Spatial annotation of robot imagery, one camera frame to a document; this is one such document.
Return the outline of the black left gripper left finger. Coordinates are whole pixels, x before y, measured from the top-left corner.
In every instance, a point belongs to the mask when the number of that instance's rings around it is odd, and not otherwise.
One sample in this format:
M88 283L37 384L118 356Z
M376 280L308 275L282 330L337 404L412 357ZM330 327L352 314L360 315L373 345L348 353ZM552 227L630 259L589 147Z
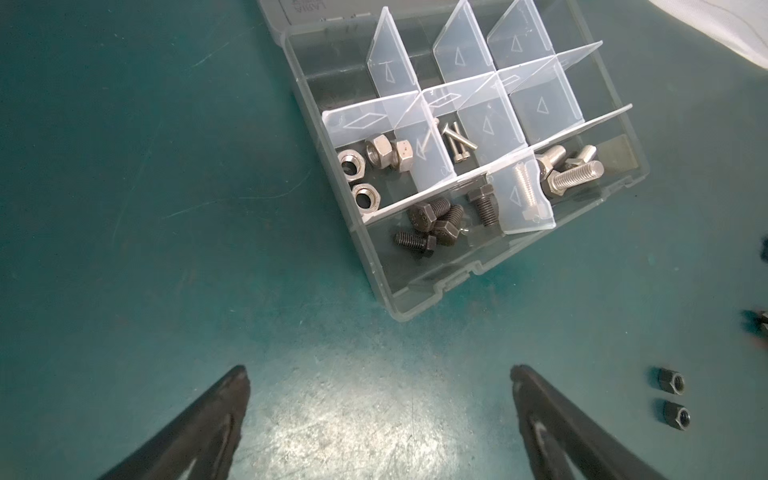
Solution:
M237 365L103 479L226 479L250 398Z

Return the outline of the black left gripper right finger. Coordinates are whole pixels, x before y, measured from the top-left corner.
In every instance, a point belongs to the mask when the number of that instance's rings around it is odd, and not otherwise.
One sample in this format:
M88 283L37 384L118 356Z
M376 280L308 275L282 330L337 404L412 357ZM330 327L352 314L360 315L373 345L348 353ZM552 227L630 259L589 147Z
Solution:
M519 430L536 479L661 479L528 365L510 371Z

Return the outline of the black hex nut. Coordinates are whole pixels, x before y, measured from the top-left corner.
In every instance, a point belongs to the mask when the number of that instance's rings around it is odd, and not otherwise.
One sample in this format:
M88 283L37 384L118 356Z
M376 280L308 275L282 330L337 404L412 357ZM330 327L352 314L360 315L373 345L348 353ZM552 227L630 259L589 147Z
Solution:
M662 415L665 423L677 430L686 430L691 423L691 414L689 410L681 404L664 401L662 405Z
M656 375L658 386L661 390L681 396L686 389L684 376L678 372L667 368L659 368Z

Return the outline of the black hex bolt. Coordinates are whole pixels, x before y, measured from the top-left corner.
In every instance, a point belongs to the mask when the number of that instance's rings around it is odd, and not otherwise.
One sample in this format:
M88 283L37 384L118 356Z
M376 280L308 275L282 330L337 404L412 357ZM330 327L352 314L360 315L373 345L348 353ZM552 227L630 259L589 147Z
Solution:
M437 243L443 246L453 246L461 234L464 208L462 205L452 205L448 212L435 222L432 234Z
M421 201L412 205L407 215L413 228L419 232L430 232L438 219L446 215L451 208L451 203L445 198L437 198L432 201Z
M498 202L492 184L482 184L468 191L466 197L484 226L491 227L499 224Z
M396 245L424 257L431 257L438 244L437 237L432 234L420 235L418 232L407 231L395 233L393 241Z

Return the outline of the clear plastic organizer box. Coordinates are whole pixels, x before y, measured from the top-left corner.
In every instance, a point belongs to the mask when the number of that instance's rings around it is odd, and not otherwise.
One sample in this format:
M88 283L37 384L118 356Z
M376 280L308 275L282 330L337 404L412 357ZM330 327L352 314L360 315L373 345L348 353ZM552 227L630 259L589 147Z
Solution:
M647 176L579 1L259 7L398 321Z

